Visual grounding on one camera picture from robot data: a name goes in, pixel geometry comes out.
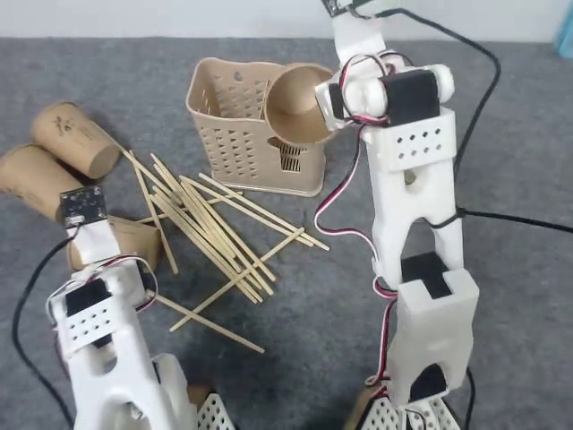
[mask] paper cup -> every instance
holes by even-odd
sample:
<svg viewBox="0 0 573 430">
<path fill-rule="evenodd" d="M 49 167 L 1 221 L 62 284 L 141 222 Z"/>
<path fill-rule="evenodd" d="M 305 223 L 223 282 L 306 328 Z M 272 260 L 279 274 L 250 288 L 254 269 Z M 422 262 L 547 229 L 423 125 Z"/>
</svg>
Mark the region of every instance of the paper cup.
<svg viewBox="0 0 573 430">
<path fill-rule="evenodd" d="M 111 216 L 107 219 L 122 254 L 136 254 L 146 260 L 151 269 L 155 270 L 158 265 L 159 248 L 161 247 L 159 230 L 128 219 Z M 67 254 L 68 263 L 72 270 L 83 269 L 85 265 L 81 262 L 80 253 L 73 244 L 68 245 Z"/>
<path fill-rule="evenodd" d="M 68 101 L 51 105 L 38 115 L 32 139 L 92 179 L 109 173 L 120 153 L 109 134 Z"/>
<path fill-rule="evenodd" d="M 281 141 L 308 145 L 330 137 L 314 87 L 331 76 L 330 70 L 316 64 L 292 64 L 273 82 L 264 101 L 264 115 Z"/>
<path fill-rule="evenodd" d="M 0 190 L 62 223 L 60 193 L 82 188 L 50 153 L 38 146 L 14 148 L 0 159 Z"/>
</svg>

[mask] wooden stick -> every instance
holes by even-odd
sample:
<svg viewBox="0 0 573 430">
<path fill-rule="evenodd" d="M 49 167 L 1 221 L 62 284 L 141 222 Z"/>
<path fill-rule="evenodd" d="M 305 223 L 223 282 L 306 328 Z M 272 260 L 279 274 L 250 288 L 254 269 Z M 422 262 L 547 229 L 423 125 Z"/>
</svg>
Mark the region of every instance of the wooden stick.
<svg viewBox="0 0 573 430">
<path fill-rule="evenodd" d="M 247 255 L 249 255 L 255 262 L 259 263 L 259 267 L 261 269 L 266 269 L 267 271 L 265 271 L 265 273 L 269 273 L 270 277 L 269 279 L 271 280 L 277 280 L 277 278 L 269 271 L 269 269 L 267 269 L 267 267 L 257 258 L 257 256 L 254 254 L 253 251 L 251 251 L 251 248 L 249 248 L 245 242 L 243 242 L 243 240 L 241 239 L 241 237 L 239 237 L 236 232 L 229 227 L 229 225 L 225 222 L 224 219 L 221 218 L 221 216 L 215 212 L 215 210 L 213 208 L 211 208 L 209 206 L 209 204 L 207 203 L 207 201 L 205 201 L 205 199 L 203 199 L 203 196 L 200 195 L 193 187 L 191 184 L 186 184 L 186 183 L 181 183 L 181 186 L 183 187 L 183 189 L 190 195 L 192 196 L 199 204 L 201 204 L 201 206 L 203 207 L 203 209 L 207 212 L 208 216 L 211 216 L 212 219 L 214 220 L 214 222 L 218 223 L 218 226 L 222 227 L 230 236 L 231 238 L 239 245 L 241 246 L 241 248 L 243 248 L 243 250 L 247 253 Z M 274 293 L 272 291 L 272 288 L 269 286 L 269 284 L 265 281 L 265 279 L 262 278 L 262 276 L 256 271 L 256 269 L 251 265 L 251 262 L 249 262 L 247 260 L 247 258 L 243 255 L 243 253 L 241 253 L 241 251 L 239 249 L 236 248 L 235 244 L 233 242 L 230 243 L 231 248 L 233 249 L 233 251 L 235 251 L 236 256 L 239 258 L 239 260 L 241 260 L 241 262 L 244 264 L 244 267 L 248 270 L 251 271 L 253 277 L 259 282 L 259 284 L 261 285 L 261 287 L 267 292 L 267 294 L 269 294 L 269 296 L 272 296 Z"/>
<path fill-rule="evenodd" d="M 233 196 L 231 195 L 226 195 L 225 196 L 227 199 L 232 199 Z M 221 203 L 223 202 L 221 199 L 209 199 L 207 200 L 207 203 L 210 205 L 216 204 L 216 203 Z M 158 213 L 158 218 L 159 219 L 165 219 L 167 218 L 167 215 L 165 213 Z M 147 218 L 142 218 L 142 219 L 137 219 L 135 222 L 140 222 L 141 224 L 149 224 L 151 222 L 153 222 L 153 217 L 147 217 Z"/>
<path fill-rule="evenodd" d="M 231 190 L 230 188 L 220 184 L 219 182 L 217 182 L 215 179 L 204 175 L 202 173 L 199 174 L 199 177 L 201 179 L 203 179 L 204 181 L 209 182 L 211 185 L 216 186 L 218 189 L 224 191 L 227 194 L 231 194 L 233 195 L 239 202 L 242 202 L 244 204 L 246 204 L 247 206 L 250 206 L 252 209 L 254 209 L 255 211 L 259 212 L 260 214 L 264 215 L 265 217 L 275 221 L 276 223 L 280 224 L 281 226 L 283 226 L 284 228 L 288 228 L 290 231 L 295 231 L 296 227 L 293 226 L 292 224 L 289 224 L 288 222 L 286 222 L 284 219 L 278 217 L 277 215 L 275 215 L 272 212 L 267 211 L 266 209 L 262 208 L 261 206 L 259 206 L 258 204 L 251 202 L 249 199 L 247 199 L 246 197 L 243 197 L 242 195 L 239 195 L 237 193 L 235 193 L 233 190 Z M 311 235 L 307 235 L 306 233 L 303 234 L 303 237 L 307 240 L 310 240 L 313 244 L 317 245 L 318 247 L 324 249 L 325 251 L 329 251 L 330 248 L 326 245 L 324 245 L 320 240 L 315 239 L 314 237 L 312 237 Z"/>
<path fill-rule="evenodd" d="M 238 204 L 237 202 L 235 202 L 233 200 L 227 199 L 225 196 L 217 193 L 216 191 L 211 190 L 210 188 L 208 188 L 207 186 L 205 186 L 203 184 L 200 184 L 196 181 L 193 181 L 192 179 L 189 179 L 188 177 L 185 177 L 185 176 L 181 176 L 181 178 L 185 182 L 193 185 L 195 188 L 199 188 L 200 190 L 202 190 L 203 192 L 205 192 L 207 194 L 210 194 L 214 197 L 220 198 L 223 202 L 225 202 L 229 206 L 232 206 L 235 209 L 237 209 L 238 211 L 241 211 L 242 213 L 250 216 L 251 218 L 256 219 L 257 221 L 264 224 L 265 226 L 272 228 L 274 230 L 277 230 L 277 232 L 282 233 L 285 236 L 290 236 L 293 233 L 292 231 L 289 231 L 286 228 L 282 228 L 281 226 L 278 226 L 277 224 L 270 222 L 269 220 L 263 218 L 261 215 L 254 213 L 253 211 L 250 211 L 249 209 L 245 208 L 243 205 Z M 312 242 L 310 240 L 307 240 L 301 236 L 297 236 L 296 240 L 298 242 L 300 242 L 301 244 L 305 244 L 307 246 L 312 246 Z"/>
<path fill-rule="evenodd" d="M 133 165 L 133 170 L 135 170 L 135 175 L 137 176 L 137 181 L 140 183 L 141 192 L 143 193 L 143 198 L 147 204 L 148 209 L 150 210 L 151 217 L 153 218 L 153 223 L 155 227 L 159 230 L 159 234 L 161 235 L 161 243 L 163 244 L 163 249 L 165 249 L 165 255 L 169 260 L 169 265 L 171 266 L 171 271 L 174 275 L 179 273 L 179 268 L 177 267 L 177 263 L 175 262 L 175 257 L 173 256 L 173 252 L 171 251 L 171 246 L 169 246 L 169 242 L 167 242 L 167 237 L 165 236 L 165 232 L 163 231 L 163 227 L 161 226 L 161 222 L 158 218 L 158 213 L 155 211 L 155 206 L 150 200 L 150 192 L 145 185 L 145 180 L 143 179 L 143 175 L 141 171 L 138 169 L 137 166 Z"/>
<path fill-rule="evenodd" d="M 158 206 L 166 215 L 179 227 L 181 231 L 185 233 L 187 237 L 223 272 L 229 279 L 233 279 L 236 276 L 233 269 L 227 266 L 227 263 L 221 257 L 217 250 L 206 241 L 189 223 L 188 219 L 184 218 L 179 208 L 170 206 L 165 195 L 160 194 L 160 190 L 154 187 L 154 191 L 158 192 L 156 195 L 150 196 L 151 201 Z M 237 284 L 241 289 L 243 294 L 245 294 L 253 303 L 262 302 L 262 297 L 254 291 L 249 284 L 243 282 L 242 284 Z"/>
<path fill-rule="evenodd" d="M 229 263 L 233 266 L 236 271 L 241 271 L 241 268 L 235 261 L 235 253 L 231 249 L 231 247 L 227 244 L 227 237 L 222 237 L 222 232 L 219 232 L 219 229 L 213 228 L 208 219 L 203 217 L 203 212 L 201 211 L 203 208 L 200 207 L 199 204 L 195 204 L 195 202 L 189 198 L 186 191 L 181 187 L 181 185 L 176 181 L 175 177 L 171 175 L 171 172 L 167 169 L 167 167 L 158 159 L 153 153 L 150 154 L 155 164 L 153 167 L 157 170 L 159 175 L 163 178 L 163 180 L 171 187 L 173 192 L 181 199 L 183 205 L 189 210 L 189 213 L 193 215 L 196 219 L 198 226 L 195 229 L 202 230 L 208 238 L 208 241 L 218 249 L 225 258 L 229 261 Z"/>
<path fill-rule="evenodd" d="M 190 319 L 195 320 L 197 323 L 203 324 L 206 327 L 209 327 L 210 329 L 216 331 L 217 333 L 222 334 L 223 336 L 226 336 L 229 339 L 240 343 L 241 345 L 244 345 L 247 348 L 250 348 L 253 351 L 258 352 L 259 354 L 265 353 L 265 350 L 263 348 L 261 348 L 260 346 L 255 345 L 254 343 L 250 342 L 249 340 L 247 340 L 245 338 L 242 338 L 238 334 L 234 334 L 232 331 L 224 329 L 220 325 L 217 325 L 214 322 L 211 322 L 208 319 L 203 318 L 200 315 L 194 314 L 193 312 L 189 311 L 188 309 L 185 309 L 184 307 L 178 305 L 173 300 L 169 300 L 168 298 L 160 296 L 159 294 L 157 294 L 155 298 L 158 302 L 162 303 L 163 305 L 169 306 L 170 308 L 175 309 L 177 312 L 187 315 Z"/>
<path fill-rule="evenodd" d="M 290 235 L 289 237 L 287 237 L 285 240 L 283 240 L 280 244 L 278 244 L 277 246 L 275 246 L 274 248 L 272 248 L 270 251 L 268 251 L 266 254 L 264 254 L 261 257 L 261 261 L 262 262 L 266 262 L 267 260 L 269 260 L 272 256 L 274 256 L 275 254 L 277 254 L 281 249 L 283 249 L 285 246 L 287 246 L 288 244 L 290 244 L 291 242 L 293 242 L 297 237 L 299 237 L 300 235 L 302 235 L 304 232 L 304 228 L 299 228 L 298 230 L 296 230 L 296 232 L 294 232 L 292 235 Z M 227 284 L 225 284 L 223 287 L 221 287 L 215 294 L 211 295 L 209 298 L 207 298 L 207 300 L 203 301 L 203 303 L 201 303 L 200 305 L 198 305 L 197 307 L 195 307 L 195 309 L 193 309 L 192 313 L 200 313 L 202 310 L 204 310 L 207 306 L 209 306 L 210 304 L 212 304 L 215 300 L 217 300 L 219 297 L 223 296 L 225 293 L 227 293 L 227 291 L 229 289 L 231 289 L 234 285 L 234 282 L 239 279 L 241 276 L 245 276 L 246 272 L 243 272 L 239 277 L 237 277 L 236 279 L 231 279 Z M 182 318 L 181 320 L 179 320 L 178 322 L 176 322 L 170 329 L 169 331 L 173 332 L 177 329 L 179 329 L 180 327 L 184 326 L 186 323 L 188 323 L 190 320 L 192 319 L 191 316 L 187 315 L 184 318 Z"/>
<path fill-rule="evenodd" d="M 112 139 L 112 141 L 115 143 L 115 145 L 119 148 L 119 150 L 125 155 L 125 157 L 127 159 L 129 159 L 132 164 L 137 167 L 143 175 L 145 175 L 146 177 L 148 177 L 151 182 L 153 182 L 153 184 L 157 185 L 161 191 L 163 191 L 165 194 L 170 195 L 171 192 L 169 191 L 169 189 L 165 186 L 165 184 L 163 184 L 161 181 L 159 181 L 151 172 L 148 171 L 148 169 L 143 166 L 140 161 L 138 161 L 135 158 L 135 155 L 130 154 L 122 145 L 120 145 L 115 139 Z"/>
<path fill-rule="evenodd" d="M 259 267 L 261 268 L 261 270 L 265 273 L 265 275 L 267 275 L 267 277 L 272 280 L 273 282 L 275 280 L 277 280 L 277 278 L 275 277 L 275 275 L 272 274 L 272 272 L 267 268 L 267 266 L 265 266 L 261 260 L 259 260 L 259 257 L 257 257 L 257 255 L 251 250 L 251 248 L 249 248 L 249 246 L 247 246 L 247 244 L 241 239 L 241 237 L 239 237 L 235 231 L 233 229 L 231 229 L 231 227 L 229 227 L 229 225 L 225 222 L 225 220 L 213 209 L 208 205 L 208 201 L 205 200 L 203 198 L 203 196 L 197 191 L 195 190 L 195 188 L 193 187 L 193 185 L 191 185 L 190 183 L 185 183 L 184 179 L 182 176 L 179 177 L 179 179 L 182 181 L 181 185 L 182 187 L 187 191 L 187 192 L 191 192 L 193 193 L 193 195 L 197 198 L 197 200 L 199 200 L 199 202 L 201 202 L 203 204 L 203 206 L 205 206 L 205 209 L 211 214 L 211 216 L 215 219 L 216 222 L 218 222 L 219 225 L 221 225 L 221 227 L 223 227 L 227 233 L 231 236 L 231 238 L 233 240 L 235 240 L 239 246 L 241 246 L 243 248 L 243 250 L 247 253 L 247 255 L 256 263 L 258 263 Z"/>
<path fill-rule="evenodd" d="M 213 247 L 209 242 L 209 239 L 201 234 L 200 228 L 194 220 L 192 220 L 181 208 L 172 205 L 169 198 L 157 187 L 153 187 L 153 190 L 157 193 L 156 197 L 167 206 L 166 211 L 169 218 L 174 221 L 174 223 L 219 267 L 221 271 L 223 271 L 230 279 L 238 273 L 241 273 L 243 269 L 235 261 L 232 261 L 234 264 L 230 264 L 226 261 L 217 248 Z M 254 303 L 262 303 L 262 297 L 252 289 L 246 279 L 242 280 L 237 286 L 251 299 L 251 301 Z"/>
</svg>

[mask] hole pattern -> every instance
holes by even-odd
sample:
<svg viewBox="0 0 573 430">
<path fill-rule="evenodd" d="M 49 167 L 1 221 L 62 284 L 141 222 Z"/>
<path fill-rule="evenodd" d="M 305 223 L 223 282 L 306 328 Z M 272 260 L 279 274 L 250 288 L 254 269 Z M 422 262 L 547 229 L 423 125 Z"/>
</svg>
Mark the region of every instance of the hole pattern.
<svg viewBox="0 0 573 430">
<path fill-rule="evenodd" d="M 235 430 L 220 397 L 216 394 L 210 394 L 208 401 L 201 407 L 199 418 L 197 427 L 200 430 Z"/>
<path fill-rule="evenodd" d="M 398 413 L 388 399 L 377 400 L 365 420 L 365 430 L 398 430 Z"/>
<path fill-rule="evenodd" d="M 70 336 L 71 336 L 72 340 L 81 340 L 82 337 L 88 336 L 93 331 L 98 331 L 100 328 L 102 328 L 102 326 L 110 324 L 111 322 L 108 319 L 106 319 L 106 320 L 98 319 L 101 315 L 106 314 L 106 313 L 107 313 L 107 309 L 103 308 L 101 310 L 98 310 L 94 314 L 90 314 L 89 316 L 86 316 L 85 318 L 81 318 L 81 320 L 76 321 L 75 323 L 73 323 L 73 322 L 70 323 L 68 328 L 70 330 Z"/>
<path fill-rule="evenodd" d="M 436 134 L 436 135 L 437 135 L 437 134 L 440 134 L 440 133 L 441 133 L 441 129 L 440 129 L 440 128 L 436 128 L 435 130 L 433 130 L 433 133 Z M 423 132 L 422 134 L 420 134 L 419 137 L 421 137 L 422 139 L 427 139 L 429 135 L 430 135 L 430 132 L 429 132 L 429 131 L 425 131 L 425 132 Z M 411 135 L 408 137 L 408 139 L 410 140 L 410 142 L 413 142 L 413 141 L 416 140 L 417 137 L 418 137 L 418 135 L 416 135 L 416 134 L 411 134 Z M 397 142 L 398 144 L 402 143 L 403 141 L 404 141 L 404 137 L 401 137 L 401 136 L 396 139 L 396 142 Z M 426 147 L 423 148 L 423 153 L 424 153 L 424 154 L 427 154 L 427 153 L 429 153 L 431 150 L 432 150 L 432 149 L 431 149 L 429 146 L 426 146 Z M 435 150 L 441 151 L 441 144 L 436 145 L 436 146 L 435 146 Z M 410 152 L 410 155 L 411 155 L 412 157 L 415 157 L 416 155 L 418 155 L 418 153 L 419 153 L 418 150 L 412 150 L 412 151 Z M 405 154 L 404 152 L 400 152 L 400 153 L 398 154 L 398 158 L 399 158 L 399 159 L 403 159 L 405 156 L 406 156 L 406 154 Z"/>
<path fill-rule="evenodd" d="M 268 141 L 269 145 L 278 148 L 280 151 L 280 168 L 283 172 L 300 172 L 301 171 L 301 154 L 307 152 L 306 148 L 297 148 L 295 146 L 289 145 L 288 143 L 282 142 L 276 137 L 270 138 Z"/>
<path fill-rule="evenodd" d="M 213 172 L 227 176 L 257 177 L 258 163 L 252 133 L 200 129 Z"/>
<path fill-rule="evenodd" d="M 207 94 L 201 96 L 201 112 L 210 115 L 218 105 L 220 116 L 224 118 L 261 118 L 262 101 L 270 81 L 248 82 L 236 72 L 233 85 L 225 85 L 222 79 L 215 79 L 215 99 L 211 100 Z"/>
</svg>

